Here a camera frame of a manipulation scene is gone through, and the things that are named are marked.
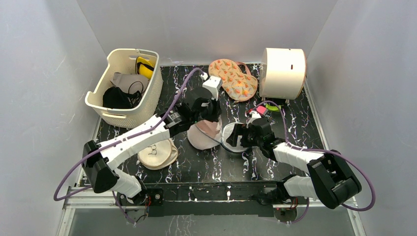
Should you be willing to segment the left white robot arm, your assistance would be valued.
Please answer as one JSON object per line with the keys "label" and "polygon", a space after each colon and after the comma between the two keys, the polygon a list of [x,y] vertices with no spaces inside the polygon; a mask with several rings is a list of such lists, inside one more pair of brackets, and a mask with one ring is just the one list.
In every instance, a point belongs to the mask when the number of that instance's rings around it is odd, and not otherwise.
{"label": "left white robot arm", "polygon": [[147,190],[143,182],[120,170],[119,165],[143,149],[189,130],[199,121],[218,121],[219,90],[209,86],[193,89],[181,101],[174,101],[164,115],[152,116],[113,141],[86,143],[82,167],[94,193],[115,191],[136,205],[144,203]]}

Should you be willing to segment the pink bra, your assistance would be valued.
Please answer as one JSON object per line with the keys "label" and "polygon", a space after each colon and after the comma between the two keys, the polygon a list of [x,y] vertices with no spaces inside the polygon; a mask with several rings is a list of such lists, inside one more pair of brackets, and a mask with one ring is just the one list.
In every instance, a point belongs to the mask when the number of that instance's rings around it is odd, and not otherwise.
{"label": "pink bra", "polygon": [[218,133],[220,133],[222,129],[222,123],[220,121],[211,122],[208,120],[202,120],[196,124],[196,127],[198,127],[202,132],[206,133],[207,135],[214,137]]}

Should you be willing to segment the yellow black bra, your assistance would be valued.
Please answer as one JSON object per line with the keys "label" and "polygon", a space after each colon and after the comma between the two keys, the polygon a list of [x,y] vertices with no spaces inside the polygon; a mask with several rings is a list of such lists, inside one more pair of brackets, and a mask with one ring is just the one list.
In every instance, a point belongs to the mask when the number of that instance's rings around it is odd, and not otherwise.
{"label": "yellow black bra", "polygon": [[136,74],[142,75],[150,80],[154,73],[154,65],[151,62],[143,57],[136,58]]}

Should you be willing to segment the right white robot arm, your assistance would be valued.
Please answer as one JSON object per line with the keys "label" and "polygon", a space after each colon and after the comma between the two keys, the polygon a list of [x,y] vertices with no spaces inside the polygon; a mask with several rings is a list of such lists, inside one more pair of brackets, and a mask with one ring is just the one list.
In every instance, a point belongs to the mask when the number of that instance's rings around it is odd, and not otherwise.
{"label": "right white robot arm", "polygon": [[248,124],[228,124],[222,135],[224,143],[231,148],[258,147],[264,157],[307,174],[305,177],[290,175],[277,183],[277,198],[284,204],[296,197],[307,197],[334,209],[362,190],[358,178],[337,152],[291,147],[275,136],[267,118],[256,118]]}

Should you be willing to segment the white blue-trimmed mesh laundry bag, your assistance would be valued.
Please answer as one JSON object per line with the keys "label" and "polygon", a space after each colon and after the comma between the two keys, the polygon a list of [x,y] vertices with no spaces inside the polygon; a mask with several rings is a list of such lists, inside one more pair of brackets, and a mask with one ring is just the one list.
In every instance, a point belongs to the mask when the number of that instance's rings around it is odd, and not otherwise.
{"label": "white blue-trimmed mesh laundry bag", "polygon": [[232,153],[242,153],[249,149],[248,147],[231,147],[225,142],[225,126],[226,125],[223,126],[222,124],[222,129],[220,133],[212,137],[202,132],[198,127],[196,127],[196,124],[192,125],[187,130],[187,137],[188,137],[190,144],[198,150],[211,149],[220,145],[222,145],[222,147],[225,150],[227,150],[228,152],[232,152]]}

